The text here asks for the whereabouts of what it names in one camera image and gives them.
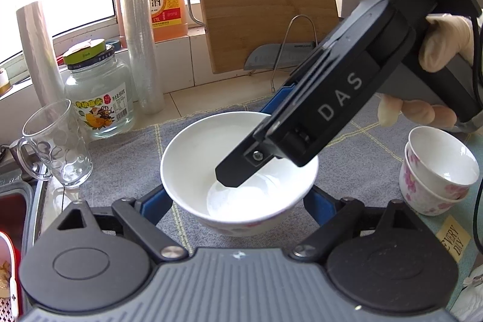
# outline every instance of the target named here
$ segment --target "black round pad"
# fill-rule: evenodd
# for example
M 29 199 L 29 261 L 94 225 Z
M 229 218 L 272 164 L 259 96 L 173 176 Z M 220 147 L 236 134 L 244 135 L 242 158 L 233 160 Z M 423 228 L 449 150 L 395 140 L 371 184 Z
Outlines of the black round pad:
M 49 228 L 20 264 L 27 294 L 59 312 L 112 306 L 138 290 L 149 273 L 149 258 L 139 245 L 88 228 Z
M 329 255 L 327 272 L 356 306 L 396 315 L 440 308 L 458 275 L 436 239 L 401 228 L 342 243 Z
M 102 274 L 109 267 L 109 256 L 92 248 L 71 249 L 54 260 L 54 270 L 65 279 L 88 280 Z

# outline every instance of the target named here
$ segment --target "green jar lid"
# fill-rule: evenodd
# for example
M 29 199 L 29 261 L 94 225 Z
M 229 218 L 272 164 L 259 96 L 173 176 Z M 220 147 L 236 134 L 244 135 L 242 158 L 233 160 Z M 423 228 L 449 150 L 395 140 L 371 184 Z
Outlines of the green jar lid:
M 86 40 L 70 47 L 63 55 L 66 65 L 76 65 L 99 55 L 106 50 L 104 39 Z

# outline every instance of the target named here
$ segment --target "glass jar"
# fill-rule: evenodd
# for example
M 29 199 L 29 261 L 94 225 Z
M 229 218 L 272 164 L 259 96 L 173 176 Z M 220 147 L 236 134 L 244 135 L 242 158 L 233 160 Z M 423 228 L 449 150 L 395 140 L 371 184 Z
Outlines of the glass jar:
M 128 131 L 134 125 L 134 85 L 130 67 L 103 39 L 88 40 L 64 54 L 70 75 L 65 94 L 92 139 Z

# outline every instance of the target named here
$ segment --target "sink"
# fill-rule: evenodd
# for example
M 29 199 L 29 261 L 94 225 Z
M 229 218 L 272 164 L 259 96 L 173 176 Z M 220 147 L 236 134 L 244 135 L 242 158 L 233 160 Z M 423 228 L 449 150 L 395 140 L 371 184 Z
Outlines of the sink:
M 20 250 L 22 258 L 33 246 L 40 235 L 40 221 L 45 195 L 46 182 L 21 179 L 21 171 L 0 174 L 0 231 L 9 235 L 16 249 Z M 22 314 L 30 305 L 25 294 L 22 295 Z

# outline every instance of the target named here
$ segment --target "floral teacup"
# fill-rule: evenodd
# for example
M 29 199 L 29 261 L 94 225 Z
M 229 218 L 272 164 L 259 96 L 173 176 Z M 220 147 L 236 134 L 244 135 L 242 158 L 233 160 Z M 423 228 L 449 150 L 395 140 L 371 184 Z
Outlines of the floral teacup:
M 409 166 L 408 150 L 409 143 L 404 148 L 404 162 L 399 173 L 399 187 L 409 206 L 426 216 L 438 216 L 466 198 L 467 193 L 459 199 L 444 198 L 424 186 Z
M 408 140 L 411 170 L 438 196 L 461 199 L 478 180 L 478 162 L 465 144 L 451 134 L 420 126 L 411 130 Z

